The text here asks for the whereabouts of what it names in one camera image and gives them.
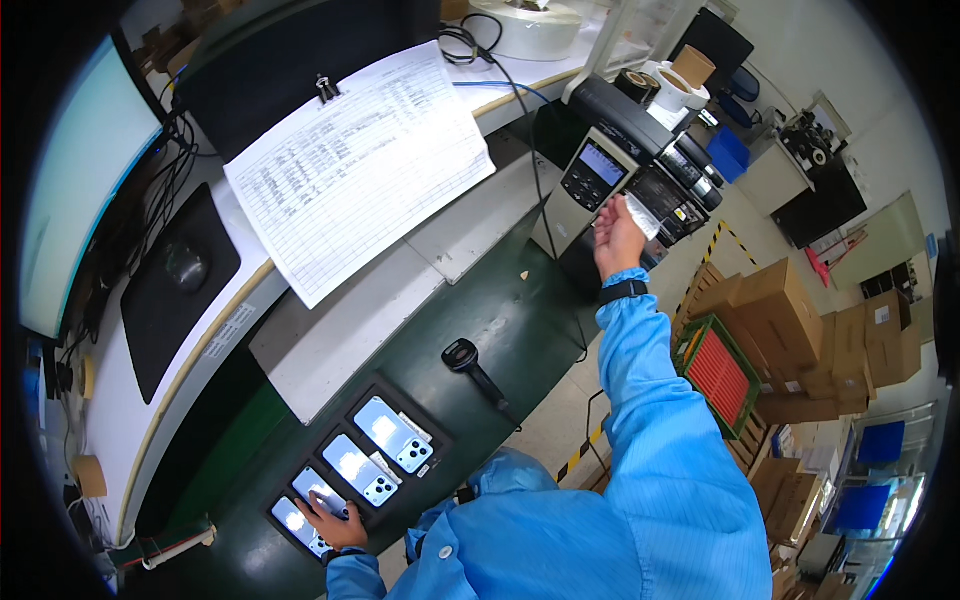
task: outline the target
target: blue cable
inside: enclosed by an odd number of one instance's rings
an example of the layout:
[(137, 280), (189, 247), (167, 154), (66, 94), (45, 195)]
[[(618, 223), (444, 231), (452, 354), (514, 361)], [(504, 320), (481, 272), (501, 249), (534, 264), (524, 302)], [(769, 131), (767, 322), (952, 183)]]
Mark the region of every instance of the blue cable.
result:
[[(454, 82), (453, 84), (454, 84), (454, 85), (463, 85), (463, 86), (466, 86), (466, 85), (506, 85), (507, 87), (511, 87), (510, 82)], [(527, 90), (527, 91), (530, 92), (531, 94), (536, 95), (538, 98), (540, 98), (541, 100), (543, 100), (546, 104), (550, 104), (550, 101), (546, 99), (546, 96), (544, 96), (543, 94), (541, 94), (541, 93), (539, 93), (538, 91), (536, 91), (533, 87), (530, 87), (529, 85), (524, 85), (524, 84), (517, 84), (516, 86), (519, 87), (520, 89), (525, 89), (525, 90)]]

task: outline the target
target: green crate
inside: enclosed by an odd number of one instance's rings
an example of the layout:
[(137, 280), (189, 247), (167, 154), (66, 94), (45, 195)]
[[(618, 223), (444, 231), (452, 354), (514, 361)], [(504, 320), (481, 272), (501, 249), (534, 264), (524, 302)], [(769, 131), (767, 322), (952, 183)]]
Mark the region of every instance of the green crate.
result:
[[(700, 386), (688, 375), (690, 365), (693, 364), (693, 359), (696, 358), (700, 347), (707, 338), (707, 332), (710, 330), (713, 330), (713, 332), (717, 334), (720, 341), (727, 347), (727, 351), (731, 354), (733, 360), (747, 377), (747, 381), (750, 382), (747, 397), (744, 398), (743, 405), (740, 407), (740, 412), (734, 423), (727, 423), (724, 418), (720, 416), (719, 411), (713, 406), (710, 398), (707, 397), (704, 391), (700, 389)], [(756, 397), (760, 393), (760, 378), (757, 376), (753, 365), (750, 364), (750, 361), (747, 360), (747, 357), (744, 356), (740, 350), (740, 346), (736, 344), (730, 332), (727, 331), (716, 315), (707, 315), (703, 319), (693, 321), (686, 326), (684, 333), (681, 334), (680, 339), (677, 341), (677, 346), (674, 348), (673, 366), (677, 370), (677, 375), (689, 381), (693, 389), (703, 395), (707, 401), (710, 412), (713, 413), (713, 417), (720, 426), (720, 431), (724, 439), (739, 440), (740, 434), (743, 433), (743, 428), (747, 425), (747, 419), (750, 418), (750, 413), (754, 410)]]

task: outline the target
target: printer display screen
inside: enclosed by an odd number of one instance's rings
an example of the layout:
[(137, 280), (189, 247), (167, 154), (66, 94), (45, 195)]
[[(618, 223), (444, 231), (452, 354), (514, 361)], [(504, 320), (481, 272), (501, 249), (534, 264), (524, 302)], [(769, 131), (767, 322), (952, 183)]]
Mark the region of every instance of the printer display screen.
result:
[(580, 153), (580, 159), (590, 169), (593, 169), (593, 172), (600, 176), (600, 179), (611, 186), (616, 185), (626, 173), (619, 165), (607, 158), (604, 153), (590, 143), (584, 146), (584, 151)]

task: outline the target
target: blue sleeve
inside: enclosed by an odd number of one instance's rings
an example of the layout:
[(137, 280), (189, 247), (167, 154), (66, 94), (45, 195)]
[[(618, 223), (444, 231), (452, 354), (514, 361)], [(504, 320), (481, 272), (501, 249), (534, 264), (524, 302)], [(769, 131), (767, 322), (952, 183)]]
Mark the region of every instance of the blue sleeve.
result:
[(380, 563), (369, 554), (350, 554), (326, 566), (326, 597), (329, 600), (382, 600), (387, 587), (380, 577)]
[[(629, 269), (605, 287), (629, 278), (650, 280)], [(615, 300), (597, 323), (606, 330), (600, 383), (612, 405), (612, 480), (604, 495), (627, 518), (659, 595), (769, 598), (756, 496), (704, 398), (677, 376), (670, 320), (657, 312), (657, 299)]]

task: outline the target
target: smartphone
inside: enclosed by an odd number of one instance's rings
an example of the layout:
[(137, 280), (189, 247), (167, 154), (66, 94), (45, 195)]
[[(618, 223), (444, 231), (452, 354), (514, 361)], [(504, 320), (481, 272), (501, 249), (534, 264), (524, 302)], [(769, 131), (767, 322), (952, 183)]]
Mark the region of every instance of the smartphone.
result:
[(312, 467), (305, 468), (297, 475), (297, 479), (294, 479), (294, 490), (308, 504), (310, 503), (310, 492), (316, 492), (317, 496), (320, 497), (320, 505), (328, 513), (338, 516), (342, 520), (348, 519), (347, 502)]
[(404, 422), (380, 396), (374, 396), (353, 418), (373, 443), (408, 473), (415, 473), (433, 454), (433, 446)]
[(382, 506), (396, 493), (396, 483), (346, 434), (340, 434), (324, 448), (324, 458), (375, 507)]
[(322, 557), (324, 552), (330, 549), (324, 539), (317, 535), (317, 530), (306, 520), (297, 505), (287, 496), (282, 496), (270, 512), (287, 531), (293, 534), (294, 538), (297, 538), (300, 543), (309, 548), (310, 552), (313, 552), (317, 558)]

